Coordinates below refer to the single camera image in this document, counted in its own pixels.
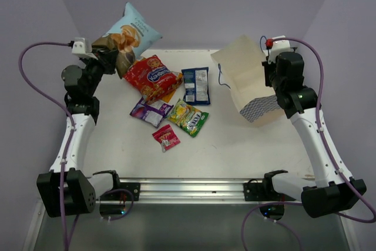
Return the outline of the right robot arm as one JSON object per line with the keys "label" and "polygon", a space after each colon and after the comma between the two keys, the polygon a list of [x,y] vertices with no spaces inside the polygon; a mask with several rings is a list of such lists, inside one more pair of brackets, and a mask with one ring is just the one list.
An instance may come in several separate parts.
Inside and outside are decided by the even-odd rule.
{"label": "right robot arm", "polygon": [[266,86],[274,89],[278,105],[298,132],[315,178],[310,182],[286,170],[266,173],[261,186],[264,197],[289,196],[300,201],[312,218],[351,209],[367,187],[362,179],[354,179],[341,160],[317,105],[317,94],[304,86],[303,57],[282,52],[275,58],[268,56],[262,66]]}

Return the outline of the orange snack packet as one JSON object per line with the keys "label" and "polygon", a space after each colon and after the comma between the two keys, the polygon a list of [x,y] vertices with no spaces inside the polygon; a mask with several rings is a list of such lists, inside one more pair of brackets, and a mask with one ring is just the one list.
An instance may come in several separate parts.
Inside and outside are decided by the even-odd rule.
{"label": "orange snack packet", "polygon": [[173,97],[173,95],[175,94],[177,88],[181,85],[181,83],[183,81],[183,74],[182,73],[172,71],[172,74],[175,75],[180,82],[178,83],[178,85],[170,93],[168,93],[167,95],[165,95],[164,97],[162,97],[162,101],[166,102],[166,103],[170,102],[170,100]]}

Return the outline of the blue checkered paper bag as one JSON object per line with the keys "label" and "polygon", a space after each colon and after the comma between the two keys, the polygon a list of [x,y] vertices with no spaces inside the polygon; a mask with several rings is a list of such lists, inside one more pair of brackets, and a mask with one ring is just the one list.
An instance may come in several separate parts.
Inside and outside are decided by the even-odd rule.
{"label": "blue checkered paper bag", "polygon": [[273,89],[266,87],[262,62],[266,56],[246,35],[211,54],[239,114],[254,127],[274,122],[284,115]]}

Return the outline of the light blue chips bag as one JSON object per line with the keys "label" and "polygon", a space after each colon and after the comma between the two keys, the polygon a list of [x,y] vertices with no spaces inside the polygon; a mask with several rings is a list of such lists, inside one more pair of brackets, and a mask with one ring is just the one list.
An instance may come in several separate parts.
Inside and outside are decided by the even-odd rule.
{"label": "light blue chips bag", "polygon": [[162,34],[152,28],[130,3],[125,4],[123,16],[92,44],[94,52],[110,52],[111,63],[122,78],[144,51]]}

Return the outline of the red cookie snack bag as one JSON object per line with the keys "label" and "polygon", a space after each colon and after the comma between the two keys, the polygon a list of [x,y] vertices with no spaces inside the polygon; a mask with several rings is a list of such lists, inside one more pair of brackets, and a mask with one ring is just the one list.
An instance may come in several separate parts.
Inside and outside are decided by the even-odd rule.
{"label": "red cookie snack bag", "polygon": [[136,88],[147,104],[152,104],[175,91],[183,81],[157,55],[134,64],[123,78]]}

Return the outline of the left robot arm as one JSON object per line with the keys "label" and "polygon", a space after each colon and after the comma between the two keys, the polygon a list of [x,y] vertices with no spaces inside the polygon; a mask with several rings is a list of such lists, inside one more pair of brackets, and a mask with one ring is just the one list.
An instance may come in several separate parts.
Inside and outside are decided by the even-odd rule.
{"label": "left robot arm", "polygon": [[81,215],[93,212],[98,198],[117,199],[122,192],[114,170],[85,176],[83,160],[90,136],[99,117],[99,100],[94,96],[103,75],[115,73],[117,51],[100,48],[93,57],[80,60],[84,68],[67,66],[61,73],[66,94],[66,131],[59,153],[49,172],[40,174],[36,185],[50,217]]}

